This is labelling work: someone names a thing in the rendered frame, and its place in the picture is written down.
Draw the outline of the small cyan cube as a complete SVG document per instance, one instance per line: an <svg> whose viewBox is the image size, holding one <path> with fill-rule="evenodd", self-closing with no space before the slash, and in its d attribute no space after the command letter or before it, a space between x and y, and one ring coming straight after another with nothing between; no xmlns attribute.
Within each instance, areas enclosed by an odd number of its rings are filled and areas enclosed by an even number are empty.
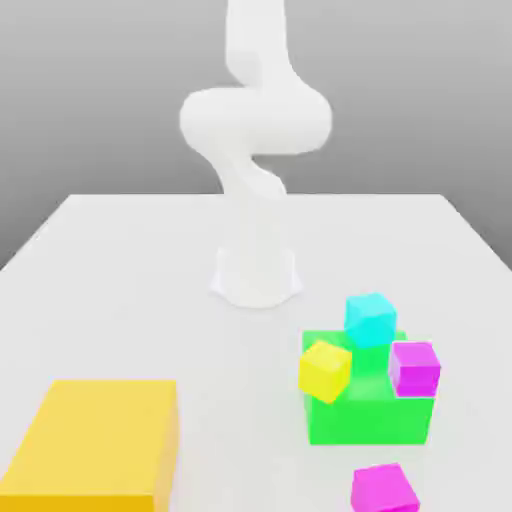
<svg viewBox="0 0 512 512"><path fill-rule="evenodd" d="M344 330L359 349L389 345L396 333L397 311L380 293L346 299Z"/></svg>

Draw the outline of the small yellow cube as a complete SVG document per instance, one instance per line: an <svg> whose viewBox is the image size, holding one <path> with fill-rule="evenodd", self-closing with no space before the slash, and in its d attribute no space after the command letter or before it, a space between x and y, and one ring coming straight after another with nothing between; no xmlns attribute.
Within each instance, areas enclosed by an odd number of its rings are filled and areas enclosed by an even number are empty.
<svg viewBox="0 0 512 512"><path fill-rule="evenodd" d="M298 387L326 404L333 403L351 378L352 353L327 341L315 341L300 357Z"/></svg>

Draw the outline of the small magenta cube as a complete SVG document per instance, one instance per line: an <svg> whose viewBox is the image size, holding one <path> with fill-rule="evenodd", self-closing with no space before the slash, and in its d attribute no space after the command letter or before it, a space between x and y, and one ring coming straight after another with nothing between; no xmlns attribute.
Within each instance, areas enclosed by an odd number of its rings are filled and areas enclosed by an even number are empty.
<svg viewBox="0 0 512 512"><path fill-rule="evenodd" d="M400 398L436 396L441 364L431 342L394 341L391 345L389 376Z"/></svg>
<svg viewBox="0 0 512 512"><path fill-rule="evenodd" d="M398 463L355 470L350 502L354 512L419 512L420 508Z"/></svg>

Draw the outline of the large green box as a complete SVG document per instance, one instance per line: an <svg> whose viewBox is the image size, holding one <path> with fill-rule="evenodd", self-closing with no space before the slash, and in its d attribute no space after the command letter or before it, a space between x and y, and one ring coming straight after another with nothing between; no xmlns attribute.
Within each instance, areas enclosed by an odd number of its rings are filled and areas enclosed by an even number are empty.
<svg viewBox="0 0 512 512"><path fill-rule="evenodd" d="M398 397L389 344L359 348L342 330L305 330L302 349L325 341L352 353L350 381L331 403L303 396L312 445L420 445L428 438L433 397Z"/></svg>

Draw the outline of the large yellow box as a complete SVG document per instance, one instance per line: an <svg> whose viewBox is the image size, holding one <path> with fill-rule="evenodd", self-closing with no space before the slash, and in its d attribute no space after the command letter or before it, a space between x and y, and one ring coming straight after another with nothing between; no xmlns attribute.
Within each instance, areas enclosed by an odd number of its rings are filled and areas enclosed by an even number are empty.
<svg viewBox="0 0 512 512"><path fill-rule="evenodd" d="M0 512L169 512L173 380L56 380L0 479Z"/></svg>

